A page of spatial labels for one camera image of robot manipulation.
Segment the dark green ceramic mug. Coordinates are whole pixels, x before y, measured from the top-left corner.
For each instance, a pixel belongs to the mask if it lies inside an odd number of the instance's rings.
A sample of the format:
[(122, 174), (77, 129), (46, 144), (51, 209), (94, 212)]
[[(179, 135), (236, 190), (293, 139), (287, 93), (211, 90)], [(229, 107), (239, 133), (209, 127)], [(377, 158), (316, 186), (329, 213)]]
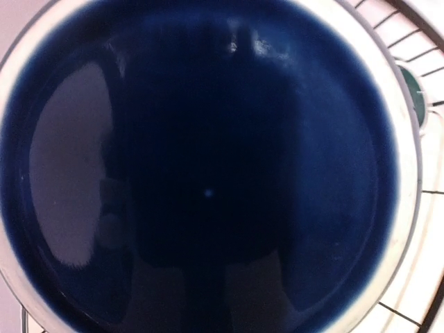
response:
[(427, 97), (424, 89), (422, 88), (417, 76), (408, 68), (408, 66), (406, 66), (403, 61), (397, 61), (396, 65), (399, 67), (408, 87), (411, 99), (413, 101), (413, 108), (418, 119), (418, 125), (422, 130), (427, 120)]

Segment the navy blue ceramic mug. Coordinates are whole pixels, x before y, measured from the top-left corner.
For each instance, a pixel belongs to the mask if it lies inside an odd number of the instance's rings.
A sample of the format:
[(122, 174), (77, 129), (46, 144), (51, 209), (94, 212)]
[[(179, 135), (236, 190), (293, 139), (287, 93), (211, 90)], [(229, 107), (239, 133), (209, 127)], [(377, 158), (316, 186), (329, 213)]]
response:
[(52, 1), (1, 61), (1, 276), (48, 332), (351, 332), (421, 177), (345, 1)]

